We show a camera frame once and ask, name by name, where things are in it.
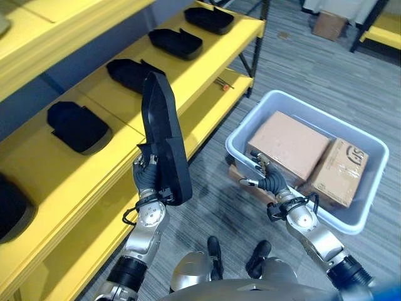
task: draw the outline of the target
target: shelf rack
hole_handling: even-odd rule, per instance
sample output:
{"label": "shelf rack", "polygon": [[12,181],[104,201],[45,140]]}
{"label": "shelf rack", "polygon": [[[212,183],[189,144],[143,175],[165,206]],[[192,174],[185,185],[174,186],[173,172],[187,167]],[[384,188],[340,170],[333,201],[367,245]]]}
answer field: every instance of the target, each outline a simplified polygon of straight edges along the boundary
{"label": "shelf rack", "polygon": [[11,21],[0,37],[0,102],[155,0],[2,0]]}
{"label": "shelf rack", "polygon": [[388,0],[378,0],[363,22],[355,38],[351,52],[366,39],[401,50],[401,16],[384,11]]}
{"label": "shelf rack", "polygon": [[[227,66],[261,39],[265,21],[230,13],[236,23],[224,36],[186,23],[183,12],[161,26],[203,39],[203,52],[193,61],[154,48],[147,36],[115,57],[143,58],[166,72],[188,158],[253,84]],[[234,88],[223,91],[217,77]],[[0,245],[0,300],[73,300],[131,230],[121,217],[138,199],[129,169],[144,140],[141,96],[111,80],[101,66],[55,102],[60,100],[86,105],[114,136],[92,156],[74,153],[51,135],[46,107],[0,143],[0,171],[38,207],[28,228]]]}

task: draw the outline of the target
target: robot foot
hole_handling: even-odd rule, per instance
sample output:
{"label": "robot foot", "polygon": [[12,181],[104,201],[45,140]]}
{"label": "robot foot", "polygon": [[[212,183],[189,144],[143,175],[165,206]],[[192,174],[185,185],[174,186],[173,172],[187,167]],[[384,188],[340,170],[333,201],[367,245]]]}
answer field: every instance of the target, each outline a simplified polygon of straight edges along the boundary
{"label": "robot foot", "polygon": [[261,278],[263,272],[263,263],[264,260],[269,256],[270,251],[270,242],[263,240],[258,243],[253,251],[251,259],[249,259],[245,265],[245,270],[251,278]]}
{"label": "robot foot", "polygon": [[220,243],[215,236],[210,236],[207,239],[207,251],[209,252],[209,256],[213,262],[211,280],[222,280],[224,269],[221,261]]}

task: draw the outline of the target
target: cable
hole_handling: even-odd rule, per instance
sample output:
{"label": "cable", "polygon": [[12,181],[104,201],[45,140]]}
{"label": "cable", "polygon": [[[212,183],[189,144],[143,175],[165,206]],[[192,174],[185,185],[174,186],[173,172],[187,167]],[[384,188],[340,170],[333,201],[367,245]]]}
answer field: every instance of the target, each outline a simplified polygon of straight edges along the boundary
{"label": "cable", "polygon": [[127,216],[128,216],[132,211],[134,211],[134,210],[137,210],[137,207],[136,207],[136,206],[133,207],[133,208],[131,208],[131,209],[128,209],[128,210],[126,210],[126,212],[124,212],[124,214],[123,214],[123,219],[122,219],[123,223],[125,223],[125,224],[130,224],[131,226],[136,226],[136,225],[137,225],[136,222],[130,221],[130,220],[127,218]]}

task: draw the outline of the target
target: white plastic bin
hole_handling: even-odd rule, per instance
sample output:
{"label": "white plastic bin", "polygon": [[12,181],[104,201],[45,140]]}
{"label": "white plastic bin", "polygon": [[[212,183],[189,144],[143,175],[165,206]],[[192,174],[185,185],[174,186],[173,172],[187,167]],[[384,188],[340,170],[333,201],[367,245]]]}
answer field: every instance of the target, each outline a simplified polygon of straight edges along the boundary
{"label": "white plastic bin", "polygon": [[243,176],[253,179],[262,176],[255,169],[256,164],[244,154],[247,142],[275,111],[281,111],[329,138],[345,139],[369,155],[351,206],[348,209],[336,209],[330,212],[319,208],[318,212],[321,219],[339,231],[349,235],[360,233],[365,226],[388,160],[388,147],[381,140],[353,125],[285,92],[273,90],[265,94],[261,102],[246,115],[239,127],[226,140],[226,148],[235,158],[238,171]]}

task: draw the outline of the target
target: cardboard box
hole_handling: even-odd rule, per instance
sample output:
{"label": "cardboard box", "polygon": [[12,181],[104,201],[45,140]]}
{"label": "cardboard box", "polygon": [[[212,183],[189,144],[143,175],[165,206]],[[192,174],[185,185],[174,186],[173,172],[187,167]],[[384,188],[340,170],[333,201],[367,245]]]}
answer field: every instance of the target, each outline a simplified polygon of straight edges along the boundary
{"label": "cardboard box", "polygon": [[331,41],[337,40],[346,23],[346,18],[328,11],[322,11],[313,28],[313,34]]}
{"label": "cardboard box", "polygon": [[357,191],[368,155],[343,139],[328,148],[310,181],[300,188],[304,195],[314,191],[325,209],[348,208]]}
{"label": "cardboard box", "polygon": [[248,142],[248,152],[267,155],[291,187],[308,180],[329,138],[281,112],[275,112]]}

